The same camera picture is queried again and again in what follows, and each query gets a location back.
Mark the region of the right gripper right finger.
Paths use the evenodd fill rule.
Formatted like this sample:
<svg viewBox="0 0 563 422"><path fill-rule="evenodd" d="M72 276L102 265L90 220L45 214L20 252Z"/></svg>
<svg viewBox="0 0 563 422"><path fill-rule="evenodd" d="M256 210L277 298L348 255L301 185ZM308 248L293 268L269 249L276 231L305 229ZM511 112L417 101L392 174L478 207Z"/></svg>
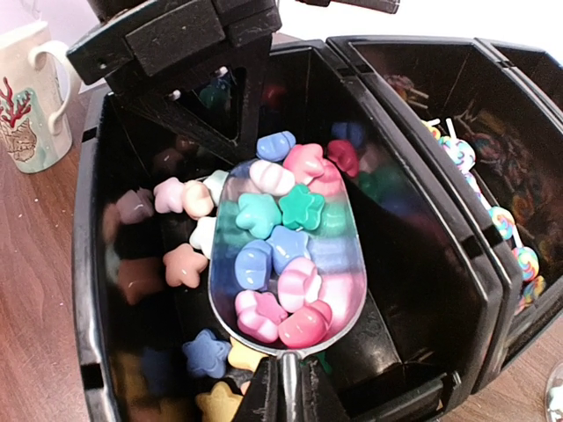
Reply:
<svg viewBox="0 0 563 422"><path fill-rule="evenodd" d="M302 365L303 420L346 422L350 420L342 402L317 358Z"/></svg>

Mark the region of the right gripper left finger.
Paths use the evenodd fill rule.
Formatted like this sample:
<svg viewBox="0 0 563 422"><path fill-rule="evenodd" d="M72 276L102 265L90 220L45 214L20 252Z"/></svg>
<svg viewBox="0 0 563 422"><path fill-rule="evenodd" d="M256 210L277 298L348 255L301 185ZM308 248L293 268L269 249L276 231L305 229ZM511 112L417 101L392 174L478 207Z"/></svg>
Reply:
<svg viewBox="0 0 563 422"><path fill-rule="evenodd" d="M235 422L281 421L279 370L275 357L263 358L235 415Z"/></svg>

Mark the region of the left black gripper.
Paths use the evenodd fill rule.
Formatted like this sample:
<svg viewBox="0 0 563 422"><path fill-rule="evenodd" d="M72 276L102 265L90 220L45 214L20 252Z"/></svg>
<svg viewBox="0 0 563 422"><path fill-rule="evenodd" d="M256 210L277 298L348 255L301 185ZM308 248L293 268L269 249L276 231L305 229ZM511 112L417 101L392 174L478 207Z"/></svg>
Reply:
<svg viewBox="0 0 563 422"><path fill-rule="evenodd" d="M134 113L230 164L254 155L274 1L92 1L99 25L67 57Z"/></svg>

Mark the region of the metal scoop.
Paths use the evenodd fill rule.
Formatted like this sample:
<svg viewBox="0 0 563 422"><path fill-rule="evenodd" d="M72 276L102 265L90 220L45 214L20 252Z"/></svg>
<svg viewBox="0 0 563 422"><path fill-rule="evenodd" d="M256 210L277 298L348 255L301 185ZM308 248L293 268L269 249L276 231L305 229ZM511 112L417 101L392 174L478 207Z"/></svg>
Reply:
<svg viewBox="0 0 563 422"><path fill-rule="evenodd" d="M268 193L280 209L279 199L298 184L323 195L325 206L317 229L296 230L309 235L311 257L295 258L277 274L267 239L236 225L238 198ZM281 421L304 421L302 365L355 326L366 296L355 218L332 163L301 158L282 166L253 159L229 172L217 212L208 297L234 339L277 359Z"/></svg>

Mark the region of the black three-compartment candy tray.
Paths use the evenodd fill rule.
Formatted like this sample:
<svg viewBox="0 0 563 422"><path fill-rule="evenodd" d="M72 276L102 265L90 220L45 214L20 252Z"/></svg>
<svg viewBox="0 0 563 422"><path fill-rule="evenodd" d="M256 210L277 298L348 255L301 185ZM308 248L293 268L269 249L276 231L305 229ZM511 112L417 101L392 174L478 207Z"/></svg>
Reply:
<svg viewBox="0 0 563 422"><path fill-rule="evenodd" d="M485 388L562 312L562 116L531 89L561 77L553 59L499 41L339 36L270 48L260 135L287 129L326 145L348 135L374 162L345 177L367 269L352 330L317 358L349 421L433 421ZM91 102L73 238L78 356L93 421L134 421L172 402L163 421L199 421L180 346L227 331L205 289L126 297L118 265L162 275L194 223L109 211L168 176L203 178L230 164L132 112ZM513 229L535 251L524 281Z"/></svg>

